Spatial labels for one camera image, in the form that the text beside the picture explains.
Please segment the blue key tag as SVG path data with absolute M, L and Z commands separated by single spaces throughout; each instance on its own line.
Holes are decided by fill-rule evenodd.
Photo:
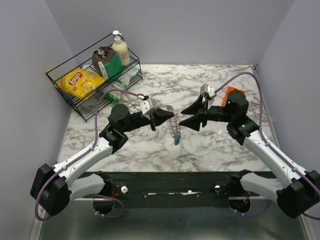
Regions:
M 180 141 L 181 141 L 181 140 L 180 140 L 179 138 L 176 139 L 176 140 L 174 141 L 174 145 L 177 146 L 177 145 L 180 143 Z

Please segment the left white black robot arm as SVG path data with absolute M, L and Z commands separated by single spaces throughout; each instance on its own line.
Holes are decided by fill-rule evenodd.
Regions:
M 85 178 L 80 176 L 121 149 L 128 141 L 126 132 L 145 126 L 150 126 L 154 131 L 172 117 L 173 112 L 152 107 L 147 101 L 143 101 L 141 111 L 135 113 L 130 113 L 124 104 L 114 106 L 108 116 L 108 125 L 100 133 L 96 133 L 92 143 L 61 163 L 54 166 L 45 163 L 38 168 L 30 190 L 30 195 L 35 200 L 36 218 L 43 220 L 38 213 L 39 207 L 49 217 L 53 217 L 74 199 L 91 194 L 107 197 L 111 185 L 103 177 L 97 173 Z

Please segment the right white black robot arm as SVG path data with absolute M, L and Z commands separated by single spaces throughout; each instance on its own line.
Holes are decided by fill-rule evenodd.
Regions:
M 276 177 L 267 179 L 245 170 L 230 183 L 234 195 L 256 193 L 277 203 L 293 219 L 319 203 L 320 174 L 296 164 L 265 137 L 260 126 L 247 116 L 249 102 L 243 92 L 231 91 L 225 106 L 210 106 L 209 102 L 205 95 L 200 95 L 182 110 L 183 115 L 190 117 L 179 125 L 199 131 L 208 121 L 226 122 L 229 135 L 254 153 Z

